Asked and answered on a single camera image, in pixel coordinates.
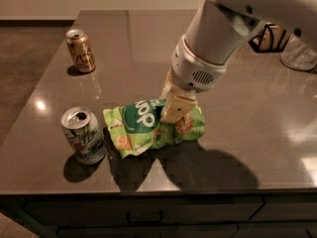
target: silver can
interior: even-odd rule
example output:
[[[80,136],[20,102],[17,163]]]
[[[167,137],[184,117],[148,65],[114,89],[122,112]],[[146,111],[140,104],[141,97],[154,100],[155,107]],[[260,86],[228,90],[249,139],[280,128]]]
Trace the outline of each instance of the silver can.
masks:
[[[90,41],[84,30],[69,30],[66,34],[66,42],[73,64],[78,71],[87,73],[96,68],[95,57],[91,50]]]
[[[77,160],[85,165],[99,162],[106,154],[96,116],[86,107],[73,107],[61,117],[63,134]]]

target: chip bag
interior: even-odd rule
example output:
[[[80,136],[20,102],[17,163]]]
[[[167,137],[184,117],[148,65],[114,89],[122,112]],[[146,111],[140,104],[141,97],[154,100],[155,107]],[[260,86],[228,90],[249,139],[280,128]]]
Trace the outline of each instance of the chip bag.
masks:
[[[164,100],[154,99],[103,111],[111,140],[122,159],[203,135],[205,120],[199,107],[175,124],[164,124],[159,121],[164,106]]]

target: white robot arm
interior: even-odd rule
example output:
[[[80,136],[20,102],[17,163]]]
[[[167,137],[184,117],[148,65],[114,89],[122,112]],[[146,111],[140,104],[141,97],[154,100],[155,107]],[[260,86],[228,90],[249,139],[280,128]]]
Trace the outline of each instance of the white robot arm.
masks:
[[[205,0],[172,55],[161,121],[174,123],[185,115],[196,103],[195,92],[212,88],[234,50],[265,22],[282,26],[317,50],[317,0]]]

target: can top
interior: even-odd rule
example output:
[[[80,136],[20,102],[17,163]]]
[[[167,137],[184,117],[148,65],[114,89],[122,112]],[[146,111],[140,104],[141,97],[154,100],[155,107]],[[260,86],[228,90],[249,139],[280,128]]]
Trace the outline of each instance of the can top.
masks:
[[[61,125],[67,129],[79,129],[91,120],[91,112],[86,107],[73,107],[68,109],[61,117]]]
[[[67,32],[66,36],[70,39],[79,39],[86,35],[86,31],[82,29],[71,29]]]

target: floor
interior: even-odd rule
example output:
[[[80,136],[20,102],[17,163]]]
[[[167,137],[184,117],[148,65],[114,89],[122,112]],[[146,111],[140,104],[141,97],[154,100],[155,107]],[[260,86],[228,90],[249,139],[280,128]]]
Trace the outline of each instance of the floor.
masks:
[[[69,29],[67,24],[21,24],[0,22],[0,145],[32,94]],[[0,238],[38,238],[0,214]]]

